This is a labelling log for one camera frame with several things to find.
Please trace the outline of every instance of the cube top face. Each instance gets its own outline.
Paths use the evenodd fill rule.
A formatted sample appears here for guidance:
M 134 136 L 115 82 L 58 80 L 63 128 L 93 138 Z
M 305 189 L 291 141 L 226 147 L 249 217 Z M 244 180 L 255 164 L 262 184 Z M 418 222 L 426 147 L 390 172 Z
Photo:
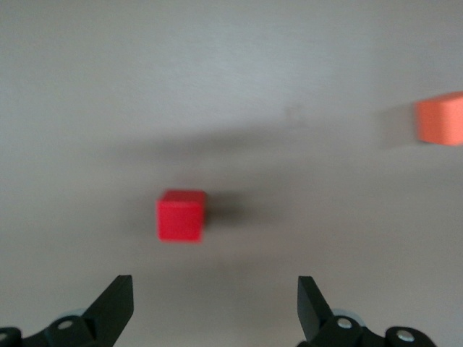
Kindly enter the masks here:
M 156 203 L 161 241 L 201 242 L 205 192 L 169 190 Z
M 463 144 L 463 92 L 439 95 L 416 104 L 420 140 Z

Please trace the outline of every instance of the orange cube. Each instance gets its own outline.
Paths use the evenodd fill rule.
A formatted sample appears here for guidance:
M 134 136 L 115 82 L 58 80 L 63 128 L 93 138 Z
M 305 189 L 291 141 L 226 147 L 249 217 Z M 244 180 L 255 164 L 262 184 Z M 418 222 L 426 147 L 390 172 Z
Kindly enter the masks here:
M 463 144 L 463 92 L 418 101 L 415 108 L 420 140 L 449 146 Z

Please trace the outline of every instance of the toy block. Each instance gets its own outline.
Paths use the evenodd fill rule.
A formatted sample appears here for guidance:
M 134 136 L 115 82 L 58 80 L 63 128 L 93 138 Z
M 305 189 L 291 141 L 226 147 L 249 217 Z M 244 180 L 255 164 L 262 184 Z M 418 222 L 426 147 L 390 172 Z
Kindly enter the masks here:
M 420 140 L 449 146 L 463 144 L 463 92 L 418 101 L 415 110 Z
M 206 194 L 200 190 L 168 190 L 156 202 L 161 241 L 201 242 Z

